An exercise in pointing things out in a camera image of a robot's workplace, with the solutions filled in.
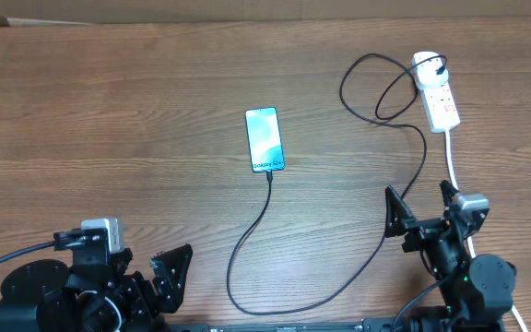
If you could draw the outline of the blue Samsung Galaxy smartphone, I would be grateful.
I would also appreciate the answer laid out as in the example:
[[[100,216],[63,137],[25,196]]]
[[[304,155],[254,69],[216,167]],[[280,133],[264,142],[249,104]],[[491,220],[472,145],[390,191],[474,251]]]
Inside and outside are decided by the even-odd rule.
[[[247,110],[246,132],[253,172],[283,170],[286,166],[275,107]]]

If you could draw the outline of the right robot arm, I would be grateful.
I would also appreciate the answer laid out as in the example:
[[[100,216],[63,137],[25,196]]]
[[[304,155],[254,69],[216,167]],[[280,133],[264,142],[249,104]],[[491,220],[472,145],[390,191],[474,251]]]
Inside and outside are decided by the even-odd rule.
[[[385,188],[383,236],[404,238],[405,253],[418,252],[435,282],[405,304],[392,331],[503,331],[502,317],[513,308],[515,265],[497,255],[472,256],[465,241],[490,212],[481,193],[464,194],[440,183],[444,211],[417,219],[392,186]]]

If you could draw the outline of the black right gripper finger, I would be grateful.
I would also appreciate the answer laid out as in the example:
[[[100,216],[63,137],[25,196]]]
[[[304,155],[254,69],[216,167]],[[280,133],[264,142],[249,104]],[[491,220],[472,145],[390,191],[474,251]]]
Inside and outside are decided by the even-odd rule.
[[[440,189],[442,193],[444,208],[448,210],[456,210],[454,197],[456,194],[459,193],[459,191],[454,187],[452,183],[447,180],[443,180],[440,182]]]
[[[383,236],[385,238],[402,236],[417,222],[417,219],[393,186],[387,186],[384,194],[386,217]]]

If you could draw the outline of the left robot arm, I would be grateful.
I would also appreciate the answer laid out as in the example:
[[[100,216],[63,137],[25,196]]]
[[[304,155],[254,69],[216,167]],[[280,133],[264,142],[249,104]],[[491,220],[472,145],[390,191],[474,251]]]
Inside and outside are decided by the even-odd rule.
[[[128,248],[73,251],[73,265],[45,259],[11,272],[0,291],[0,331],[166,331],[183,303],[193,256],[185,244],[150,258],[154,278],[127,274]]]

